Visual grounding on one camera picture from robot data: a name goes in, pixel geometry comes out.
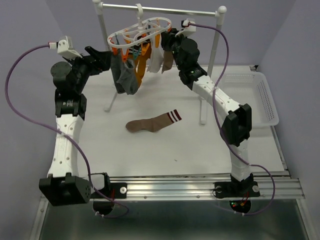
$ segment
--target purple cable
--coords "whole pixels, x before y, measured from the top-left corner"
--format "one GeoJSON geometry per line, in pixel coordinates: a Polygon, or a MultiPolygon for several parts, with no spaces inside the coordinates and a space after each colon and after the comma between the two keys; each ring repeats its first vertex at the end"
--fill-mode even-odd
{"type": "Polygon", "coordinates": [[[26,51],[25,53],[23,53],[15,62],[14,64],[12,65],[12,67],[10,68],[7,76],[6,76],[6,79],[5,79],[5,87],[4,87],[4,94],[5,94],[5,99],[6,99],[6,102],[8,103],[9,107],[12,109],[12,111],[14,111],[14,113],[16,113],[17,115],[19,115],[21,118],[27,120],[28,122],[30,123],[33,123],[33,124],[36,124],[36,125],[39,125],[39,126],[42,126],[42,127],[45,127],[46,129],[49,129],[51,131],[54,131],[58,134],[61,134],[63,135],[66,139],[68,139],[74,146],[75,148],[80,152],[80,154],[82,155],[84,161],[85,161],[85,165],[86,165],[86,168],[87,168],[87,171],[88,171],[88,178],[89,178],[89,182],[90,182],[90,185],[91,187],[94,189],[94,191],[99,194],[101,197],[103,197],[104,199],[114,203],[114,204],[117,204],[119,206],[122,206],[124,208],[126,208],[126,212],[119,215],[119,216],[102,216],[101,214],[98,214],[99,216],[103,217],[103,218],[119,218],[119,217],[123,217],[125,216],[128,212],[129,212],[129,208],[126,206],[126,205],[123,205],[117,201],[114,201],[113,199],[105,196],[103,193],[101,193],[98,189],[96,189],[92,183],[92,179],[91,179],[91,170],[90,170],[90,165],[89,165],[89,161],[84,153],[84,151],[81,149],[81,147],[78,145],[78,143],[73,140],[69,135],[66,135],[66,134],[63,134],[62,131],[56,129],[55,127],[52,127],[50,125],[47,125],[45,123],[42,123],[42,122],[38,122],[38,121],[35,121],[25,115],[23,115],[21,112],[19,112],[11,103],[10,101],[10,98],[9,98],[9,92],[8,92],[8,86],[9,86],[9,80],[10,80],[10,77],[11,77],[11,74],[13,72],[13,70],[15,69],[15,67],[18,65],[18,63],[26,56],[28,55],[29,53],[37,50],[37,49],[42,49],[42,48],[49,48],[49,44],[46,44],[46,45],[40,45],[40,46],[37,46],[37,47],[34,47],[28,51],[26,51]]]}
{"type": "Polygon", "coordinates": [[[223,67],[223,70],[219,76],[219,78],[217,79],[217,81],[215,82],[214,84],[214,88],[213,88],[213,93],[212,93],[212,102],[213,102],[213,113],[214,113],[214,118],[215,118],[215,121],[216,121],[216,124],[219,128],[219,132],[221,133],[221,137],[223,139],[223,141],[225,142],[225,144],[227,145],[228,149],[230,150],[230,152],[232,152],[241,162],[243,162],[244,164],[248,165],[248,166],[251,166],[251,167],[258,167],[258,168],[261,168],[263,169],[271,178],[271,181],[272,181],[272,185],[273,185],[273,192],[272,192],[272,196],[271,196],[271,200],[270,202],[261,210],[259,211],[256,211],[256,212],[252,212],[252,213],[246,213],[244,214],[244,216],[252,216],[252,215],[257,215],[257,214],[260,214],[262,213],[264,210],[266,210],[267,208],[270,207],[271,203],[273,202],[274,198],[275,198],[275,195],[276,195],[276,183],[275,183],[275,180],[274,178],[272,177],[272,174],[264,167],[264,166],[261,166],[261,165],[258,165],[258,164],[250,164],[249,162],[247,162],[246,160],[244,160],[241,156],[239,156],[233,149],[232,147],[227,143],[227,139],[225,137],[225,134],[224,132],[222,131],[221,129],[221,126],[220,126],[220,123],[219,123],[219,119],[218,119],[218,114],[217,114],[217,106],[216,106],[216,101],[215,101],[215,96],[216,96],[216,89],[217,89],[217,86],[220,82],[220,80],[222,79],[223,75],[225,74],[225,71],[226,71],[226,68],[227,68],[227,65],[228,65],[228,61],[229,61],[229,43],[228,43],[228,40],[225,36],[225,34],[213,27],[213,26],[207,26],[207,25],[200,25],[200,24],[195,24],[195,23],[189,23],[189,26],[195,26],[195,27],[199,27],[199,28],[204,28],[204,29],[211,29],[211,30],[215,30],[217,31],[224,39],[225,41],[225,46],[226,46],[226,59],[225,59],[225,63],[224,63],[224,67],[223,67]]]}

